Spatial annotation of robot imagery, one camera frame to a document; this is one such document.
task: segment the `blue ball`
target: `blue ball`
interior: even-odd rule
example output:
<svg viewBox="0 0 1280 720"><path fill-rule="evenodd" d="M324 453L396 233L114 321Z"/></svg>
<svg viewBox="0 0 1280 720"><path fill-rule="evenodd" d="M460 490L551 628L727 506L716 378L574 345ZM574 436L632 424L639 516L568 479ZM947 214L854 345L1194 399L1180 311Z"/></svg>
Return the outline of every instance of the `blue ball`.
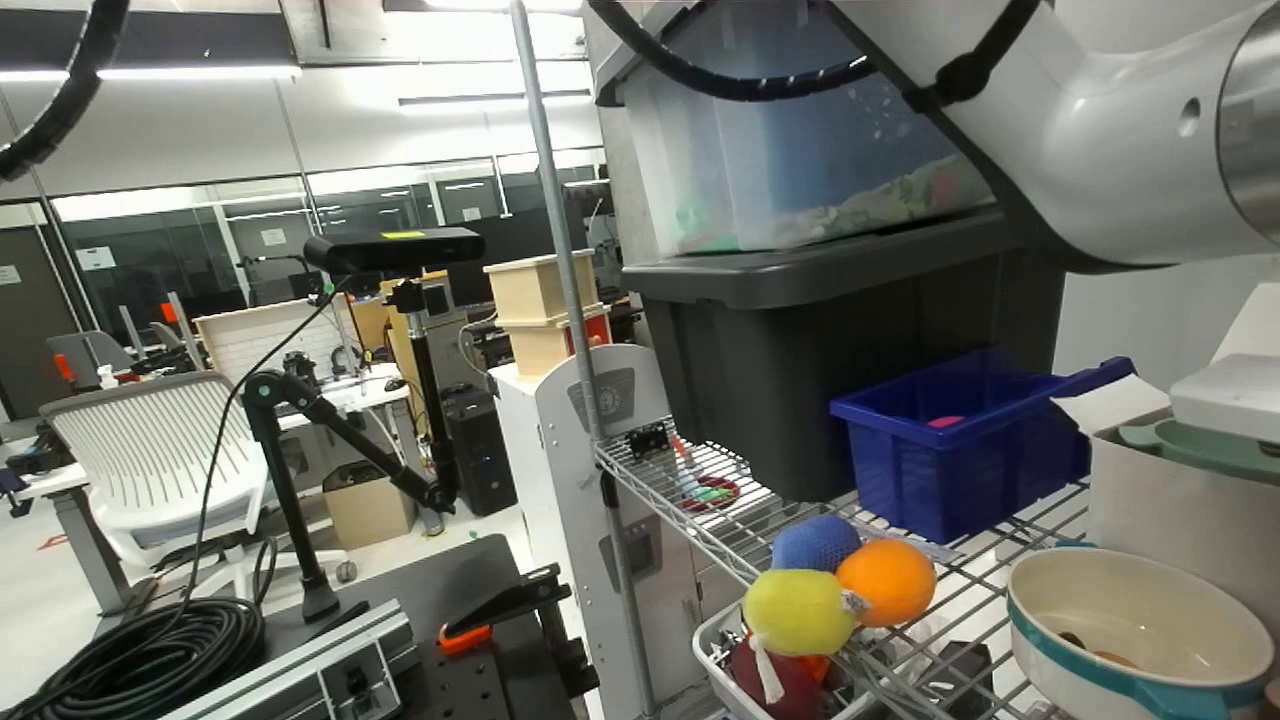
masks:
<svg viewBox="0 0 1280 720"><path fill-rule="evenodd" d="M789 524L772 541L772 566L821 566L837 572L864 541L854 529L830 512Z"/></svg>

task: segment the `white chair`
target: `white chair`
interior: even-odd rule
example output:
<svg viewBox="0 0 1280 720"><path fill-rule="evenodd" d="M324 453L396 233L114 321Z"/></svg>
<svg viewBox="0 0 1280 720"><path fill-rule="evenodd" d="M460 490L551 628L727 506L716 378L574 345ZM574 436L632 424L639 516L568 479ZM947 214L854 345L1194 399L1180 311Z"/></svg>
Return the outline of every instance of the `white chair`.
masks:
<svg viewBox="0 0 1280 720"><path fill-rule="evenodd" d="M186 370L44 406L89 471L92 518L123 563L155 572L159 561L177 551L200 551L200 494L227 390L223 374ZM227 546L227 563L206 561L216 572L200 581L197 596L223 583L237 583L237 596L242 598L251 596L251 554L242 554L242 543L254 541L267 500L267 458L237 399L220 439L203 518L203 546ZM343 551L317 554L336 572L336 581L355 577Z"/></svg>

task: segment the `yellow ball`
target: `yellow ball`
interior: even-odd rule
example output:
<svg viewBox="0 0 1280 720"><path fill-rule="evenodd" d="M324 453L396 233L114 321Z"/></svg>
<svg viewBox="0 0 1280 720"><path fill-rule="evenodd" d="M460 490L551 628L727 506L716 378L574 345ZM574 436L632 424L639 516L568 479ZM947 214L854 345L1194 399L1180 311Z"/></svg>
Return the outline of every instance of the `yellow ball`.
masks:
<svg viewBox="0 0 1280 720"><path fill-rule="evenodd" d="M844 554L837 581L868 605L858 614L868 628L919 620L934 587L930 561L902 541L864 543L858 551Z"/></svg>
<svg viewBox="0 0 1280 720"><path fill-rule="evenodd" d="M772 655L837 655L854 631L837 577L812 566L761 572L743 614Z"/></svg>

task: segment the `shelf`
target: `shelf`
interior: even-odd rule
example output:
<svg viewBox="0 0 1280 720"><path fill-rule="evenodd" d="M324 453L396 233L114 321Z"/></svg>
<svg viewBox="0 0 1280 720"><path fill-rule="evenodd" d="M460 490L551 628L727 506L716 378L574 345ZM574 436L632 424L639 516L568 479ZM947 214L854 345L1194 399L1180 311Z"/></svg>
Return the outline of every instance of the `shelf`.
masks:
<svg viewBox="0 0 1280 720"><path fill-rule="evenodd" d="M1020 676L1007 647L1003 577L1007 563L1030 546L1085 541L1088 485L1068 485L1054 494L1023 506L1020 516L951 541L927 543L907 537L854 505L854 490L830 505L789 505L752 479L752 468L727 446L699 442L696 462L707 475L739 485L739 500L716 512L689 512L671 455L632 458L622 442L600 446L600 468L664 516L689 543L696 543L735 583L752 583L772 554L772 537L798 516L837 512L858 537L902 537L941 563L930 612L893 631L858 631L837 662L848 676L848 691L837 691L837 715L893 712L947 720L947 702L965 691L989 702L982 715L1044 720L1050 702ZM957 679L957 666L941 658L947 638L989 644L993 666L974 679ZM951 687L919 687L919 673L951 679Z"/></svg>

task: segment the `gray storage bin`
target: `gray storage bin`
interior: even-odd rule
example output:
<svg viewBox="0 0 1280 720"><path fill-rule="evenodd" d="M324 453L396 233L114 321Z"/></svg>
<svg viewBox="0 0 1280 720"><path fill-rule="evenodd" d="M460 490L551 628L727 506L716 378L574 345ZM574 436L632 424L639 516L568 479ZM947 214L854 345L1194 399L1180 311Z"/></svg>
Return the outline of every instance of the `gray storage bin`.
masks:
<svg viewBox="0 0 1280 720"><path fill-rule="evenodd" d="M776 255L632 264L671 411L789 500L853 486L826 399L994 345L1050 367L1064 271L1003 213Z"/></svg>

